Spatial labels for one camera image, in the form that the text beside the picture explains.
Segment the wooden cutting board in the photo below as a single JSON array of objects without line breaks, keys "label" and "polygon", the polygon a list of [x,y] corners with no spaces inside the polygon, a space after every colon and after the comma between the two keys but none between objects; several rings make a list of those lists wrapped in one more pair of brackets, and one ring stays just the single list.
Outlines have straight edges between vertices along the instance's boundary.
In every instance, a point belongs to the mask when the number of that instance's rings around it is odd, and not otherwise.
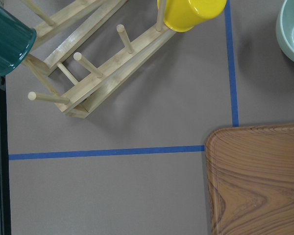
[{"label": "wooden cutting board", "polygon": [[205,145],[214,235],[294,235],[294,123],[222,128]]}]

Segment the green bowl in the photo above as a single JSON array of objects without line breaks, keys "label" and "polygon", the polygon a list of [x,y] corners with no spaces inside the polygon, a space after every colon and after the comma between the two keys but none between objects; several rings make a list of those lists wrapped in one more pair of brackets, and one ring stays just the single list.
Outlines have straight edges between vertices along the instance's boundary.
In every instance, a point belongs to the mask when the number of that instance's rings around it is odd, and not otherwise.
[{"label": "green bowl", "polygon": [[279,11],[276,38],[283,53],[294,62],[294,0],[285,0]]}]

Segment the dark green cup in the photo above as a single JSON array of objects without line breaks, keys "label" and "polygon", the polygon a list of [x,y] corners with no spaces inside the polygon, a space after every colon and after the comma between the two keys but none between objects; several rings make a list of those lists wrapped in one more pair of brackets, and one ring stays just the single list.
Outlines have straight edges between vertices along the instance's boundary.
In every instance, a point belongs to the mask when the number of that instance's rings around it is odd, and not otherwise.
[{"label": "dark green cup", "polygon": [[0,76],[13,71],[29,54],[37,33],[0,6]]}]

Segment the yellow cup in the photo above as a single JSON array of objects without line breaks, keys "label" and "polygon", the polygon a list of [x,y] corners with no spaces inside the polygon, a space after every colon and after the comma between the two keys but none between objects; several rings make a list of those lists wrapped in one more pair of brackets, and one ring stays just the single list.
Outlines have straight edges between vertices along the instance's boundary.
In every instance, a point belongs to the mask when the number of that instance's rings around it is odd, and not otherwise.
[{"label": "yellow cup", "polygon": [[226,3],[226,0],[168,0],[163,22],[173,31],[186,32],[217,17]]}]

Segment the wooden cup rack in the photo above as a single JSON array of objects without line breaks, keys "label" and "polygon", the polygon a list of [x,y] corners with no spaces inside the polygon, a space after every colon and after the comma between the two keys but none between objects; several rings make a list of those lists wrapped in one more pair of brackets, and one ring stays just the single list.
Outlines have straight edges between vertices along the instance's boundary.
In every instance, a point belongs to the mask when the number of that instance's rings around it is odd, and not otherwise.
[{"label": "wooden cup rack", "polygon": [[135,40],[129,39],[123,25],[117,26],[123,48],[96,67],[77,49],[124,5],[124,1],[76,0],[52,16],[31,0],[24,4],[42,19],[35,27],[35,48],[81,21],[81,25],[45,60],[33,55],[24,60],[24,65],[48,90],[47,94],[30,92],[28,98],[54,103],[62,113],[72,117],[86,118],[174,35],[174,31],[164,24],[166,1],[161,0],[157,5],[156,24]]}]

